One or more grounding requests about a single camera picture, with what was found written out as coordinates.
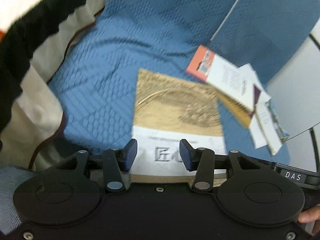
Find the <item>grey fabric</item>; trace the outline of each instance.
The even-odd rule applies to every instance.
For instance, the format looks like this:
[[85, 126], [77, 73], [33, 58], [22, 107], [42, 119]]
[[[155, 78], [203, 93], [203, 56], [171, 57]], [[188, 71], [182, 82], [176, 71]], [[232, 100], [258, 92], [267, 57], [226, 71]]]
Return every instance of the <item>grey fabric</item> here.
[[14, 230], [21, 221], [13, 206], [13, 193], [24, 181], [35, 173], [15, 167], [0, 169], [0, 230], [6, 235]]

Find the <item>black circular housing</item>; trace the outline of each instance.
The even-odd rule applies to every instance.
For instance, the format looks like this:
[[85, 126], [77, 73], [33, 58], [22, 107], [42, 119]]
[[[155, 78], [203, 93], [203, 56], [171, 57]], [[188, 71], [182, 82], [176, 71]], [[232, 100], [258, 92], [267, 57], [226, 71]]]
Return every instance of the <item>black circular housing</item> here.
[[22, 183], [13, 204], [22, 221], [41, 225], [72, 223], [99, 204], [98, 186], [76, 171], [54, 170]]
[[304, 205], [301, 188], [268, 169], [236, 172], [219, 187], [217, 197], [230, 216], [260, 227], [297, 221]]

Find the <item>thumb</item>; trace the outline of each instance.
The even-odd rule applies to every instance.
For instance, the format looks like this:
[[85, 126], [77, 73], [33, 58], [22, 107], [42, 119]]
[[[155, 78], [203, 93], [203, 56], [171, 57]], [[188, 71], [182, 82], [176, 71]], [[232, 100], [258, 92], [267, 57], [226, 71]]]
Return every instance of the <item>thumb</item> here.
[[300, 213], [298, 221], [300, 223], [309, 223], [320, 219], [320, 206], [312, 207], [305, 212]]

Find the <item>black strip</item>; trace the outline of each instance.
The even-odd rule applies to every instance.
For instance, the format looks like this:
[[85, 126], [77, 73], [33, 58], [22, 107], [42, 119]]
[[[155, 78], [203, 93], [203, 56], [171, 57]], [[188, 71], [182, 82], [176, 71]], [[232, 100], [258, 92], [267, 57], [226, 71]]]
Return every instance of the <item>black strip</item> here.
[[320, 172], [319, 148], [318, 148], [318, 144], [317, 144], [315, 130], [312, 127], [309, 129], [309, 131], [310, 131], [310, 135], [311, 135], [313, 151], [315, 152], [317, 172]]
[[0, 42], [0, 131], [11, 119], [12, 104], [22, 93], [20, 83], [30, 68], [34, 51], [85, 2], [43, 0], [17, 20]]
[[313, 36], [313, 34], [309, 34], [310, 39], [312, 39], [313, 43], [318, 47], [318, 49], [320, 50], [320, 44], [319, 41], [317, 41], [317, 39]]

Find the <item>finger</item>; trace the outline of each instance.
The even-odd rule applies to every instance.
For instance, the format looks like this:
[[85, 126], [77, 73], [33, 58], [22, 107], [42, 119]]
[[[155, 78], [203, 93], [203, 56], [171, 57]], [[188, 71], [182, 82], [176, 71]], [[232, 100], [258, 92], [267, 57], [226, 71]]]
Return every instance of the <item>finger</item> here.
[[315, 222], [315, 225], [313, 227], [313, 230], [312, 230], [312, 234], [315, 235], [316, 233], [318, 233], [320, 231], [320, 220], [317, 220]]
[[320, 206], [310, 208], [307, 211], [300, 213], [298, 221], [300, 223], [309, 223], [318, 219], [320, 219]]

